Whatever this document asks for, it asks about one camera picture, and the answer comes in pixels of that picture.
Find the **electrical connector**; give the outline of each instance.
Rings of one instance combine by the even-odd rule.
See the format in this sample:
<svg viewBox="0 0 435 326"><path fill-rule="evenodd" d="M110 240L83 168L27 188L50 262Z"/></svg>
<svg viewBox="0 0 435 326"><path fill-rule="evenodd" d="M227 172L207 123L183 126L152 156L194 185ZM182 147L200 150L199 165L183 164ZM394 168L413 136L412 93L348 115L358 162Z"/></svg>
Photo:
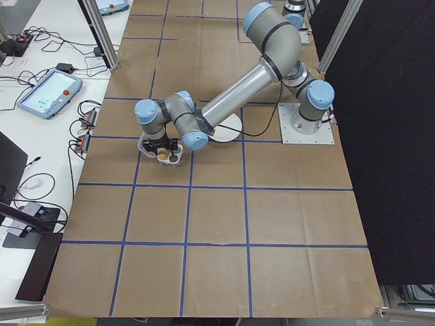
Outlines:
<svg viewBox="0 0 435 326"><path fill-rule="evenodd" d="M93 126L95 126L95 120L97 119L97 111L95 109L92 109L84 114L83 119L85 121L82 121L82 128L91 129Z"/></svg>
<svg viewBox="0 0 435 326"><path fill-rule="evenodd" d="M90 133L87 132L83 136L78 137L78 143L75 145L74 152L85 154L88 153L88 148L90 144Z"/></svg>
<svg viewBox="0 0 435 326"><path fill-rule="evenodd" d="M71 63L61 63L61 62L57 64L56 69L69 74L72 74L75 70Z"/></svg>

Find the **metal mounting plate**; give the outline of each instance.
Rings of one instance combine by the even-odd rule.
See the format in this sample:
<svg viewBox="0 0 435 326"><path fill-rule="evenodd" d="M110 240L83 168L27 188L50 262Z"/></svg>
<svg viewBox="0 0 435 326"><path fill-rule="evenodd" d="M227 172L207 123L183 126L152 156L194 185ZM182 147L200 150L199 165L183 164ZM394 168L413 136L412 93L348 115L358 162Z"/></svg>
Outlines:
<svg viewBox="0 0 435 326"><path fill-rule="evenodd" d="M308 38L308 33L306 31L299 31L299 35L300 35L300 42L302 43L302 45L309 46L310 39Z"/></svg>
<svg viewBox="0 0 435 326"><path fill-rule="evenodd" d="M322 124L319 131L315 134L305 135L295 131L290 125L290 116L299 108L299 103L279 103L279 125L281 127L281 136L283 144L297 145L333 145L334 137L332 136L331 125L328 123ZM328 119L328 114L325 113L323 120Z"/></svg>

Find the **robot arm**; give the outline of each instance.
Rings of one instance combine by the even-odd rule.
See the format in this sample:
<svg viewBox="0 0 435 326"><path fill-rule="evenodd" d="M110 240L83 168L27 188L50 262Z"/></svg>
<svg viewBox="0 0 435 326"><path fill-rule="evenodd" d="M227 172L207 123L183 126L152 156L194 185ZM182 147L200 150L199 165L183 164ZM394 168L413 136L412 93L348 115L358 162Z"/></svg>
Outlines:
<svg viewBox="0 0 435 326"><path fill-rule="evenodd" d="M212 134L218 124L273 82L282 81L296 95L301 102L299 111L302 119L312 123L319 116L318 111L321 115L315 121L321 119L332 102L331 99L328 106L322 109L329 101L329 98L327 101L324 99L323 85L328 83L315 81L307 67L298 60L301 51L298 30L270 3L259 3L253 7L245 19L243 30L262 53L258 64L202 109L194 106L186 91L159 101L145 99L136 104L135 114L143 129L138 148L145 155L157 157L164 164L177 165L183 149L176 140L168 138L167 123L174 123L190 150L201 149L207 144L207 135ZM307 132L307 129L308 125L305 125L303 130ZM168 149L171 154L166 151L167 156L161 156L159 149Z"/></svg>

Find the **black curtain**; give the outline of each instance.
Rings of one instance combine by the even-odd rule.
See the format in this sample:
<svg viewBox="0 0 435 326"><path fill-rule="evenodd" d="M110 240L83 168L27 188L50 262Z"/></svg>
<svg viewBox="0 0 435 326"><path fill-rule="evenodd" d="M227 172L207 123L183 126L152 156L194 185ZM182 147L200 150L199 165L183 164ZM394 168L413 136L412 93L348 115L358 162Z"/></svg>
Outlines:
<svg viewBox="0 0 435 326"><path fill-rule="evenodd" d="M346 4L311 19L320 58ZM435 284L435 1L365 0L326 80L379 284Z"/></svg>

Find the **grid square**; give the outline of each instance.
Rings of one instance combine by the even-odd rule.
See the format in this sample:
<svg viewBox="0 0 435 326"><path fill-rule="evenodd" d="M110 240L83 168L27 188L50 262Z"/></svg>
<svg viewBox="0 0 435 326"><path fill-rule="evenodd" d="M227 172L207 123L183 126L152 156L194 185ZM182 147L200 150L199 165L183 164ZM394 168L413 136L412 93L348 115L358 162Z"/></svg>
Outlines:
<svg viewBox="0 0 435 326"><path fill-rule="evenodd" d="M203 0L170 0L168 15L170 16L200 16Z"/></svg>
<svg viewBox="0 0 435 326"><path fill-rule="evenodd" d="M320 317L376 317L383 300L368 249L310 248L309 257Z"/></svg>
<svg viewBox="0 0 435 326"><path fill-rule="evenodd" d="M93 138L88 153L80 182L133 183L139 157L135 139Z"/></svg>
<svg viewBox="0 0 435 326"><path fill-rule="evenodd" d="M204 0L203 14L206 17L236 18L236 1Z"/></svg>
<svg viewBox="0 0 435 326"><path fill-rule="evenodd" d="M203 41L199 48L199 69L237 70L239 68L239 43L232 41Z"/></svg>
<svg viewBox="0 0 435 326"><path fill-rule="evenodd" d="M197 44L210 40L237 41L236 27L236 20L170 17L164 24L163 37Z"/></svg>
<svg viewBox="0 0 435 326"><path fill-rule="evenodd" d="M243 107L243 129L250 134L262 132L271 118L273 106L269 105L245 105ZM281 131L279 128L278 113L275 112L268 130L258 137L245 136L245 140L280 141Z"/></svg>
<svg viewBox="0 0 435 326"><path fill-rule="evenodd" d="M50 316L108 316L120 250L120 245L61 244L44 297Z"/></svg>
<svg viewBox="0 0 435 326"><path fill-rule="evenodd" d="M246 248L188 248L184 316L249 316Z"/></svg>
<svg viewBox="0 0 435 326"><path fill-rule="evenodd" d="M114 316L178 316L183 247L125 246Z"/></svg>
<svg viewBox="0 0 435 326"><path fill-rule="evenodd" d="M133 2L130 15L164 15L166 1L140 0Z"/></svg>
<svg viewBox="0 0 435 326"><path fill-rule="evenodd" d="M183 242L187 199L187 189L136 187L127 240Z"/></svg>
<svg viewBox="0 0 435 326"><path fill-rule="evenodd" d="M243 190L192 189L189 242L246 243Z"/></svg>
<svg viewBox="0 0 435 326"><path fill-rule="evenodd" d="M197 81L196 69L168 68L158 65L152 98L165 98L180 90L187 90L194 97Z"/></svg>
<svg viewBox="0 0 435 326"><path fill-rule="evenodd" d="M366 245L353 192L249 190L250 243Z"/></svg>
<svg viewBox="0 0 435 326"><path fill-rule="evenodd" d="M298 192L248 190L247 203L250 243L307 243Z"/></svg>
<svg viewBox="0 0 435 326"><path fill-rule="evenodd" d="M250 254L255 317L317 316L308 249L251 247Z"/></svg>
<svg viewBox="0 0 435 326"><path fill-rule="evenodd" d="M239 72L242 73L250 70L258 63L261 53L252 43L239 43L239 56L242 58L242 60L239 60Z"/></svg>
<svg viewBox="0 0 435 326"><path fill-rule="evenodd" d="M130 196L131 187L79 185L63 239L122 241Z"/></svg>
<svg viewBox="0 0 435 326"><path fill-rule="evenodd" d="M243 186L241 143L209 142L194 161L193 185Z"/></svg>
<svg viewBox="0 0 435 326"><path fill-rule="evenodd" d="M246 143L245 150L250 187L352 188L337 143L310 147Z"/></svg>
<svg viewBox="0 0 435 326"><path fill-rule="evenodd" d="M198 75L196 93L202 101L212 100L241 77L237 69L201 69Z"/></svg>
<svg viewBox="0 0 435 326"><path fill-rule="evenodd" d="M158 39L122 39L119 59L121 68L150 68L157 63Z"/></svg>
<svg viewBox="0 0 435 326"><path fill-rule="evenodd" d="M142 185L189 185L190 152L184 150L178 167L159 164L156 158L141 156L137 184Z"/></svg>
<svg viewBox="0 0 435 326"><path fill-rule="evenodd" d="M199 45L187 41L165 41L158 59L158 66L165 68L197 70L199 64Z"/></svg>
<svg viewBox="0 0 435 326"><path fill-rule="evenodd" d="M258 3L264 2L263 0L238 0L239 2L239 18L244 20L247 13Z"/></svg>
<svg viewBox="0 0 435 326"><path fill-rule="evenodd" d="M162 35L163 17L129 16L123 37L155 37Z"/></svg>
<svg viewBox="0 0 435 326"><path fill-rule="evenodd" d="M137 101L104 100L94 136L139 137L141 125L135 116Z"/></svg>
<svg viewBox="0 0 435 326"><path fill-rule="evenodd" d="M149 98L154 67L127 67L122 63L112 72L105 97L112 98Z"/></svg>

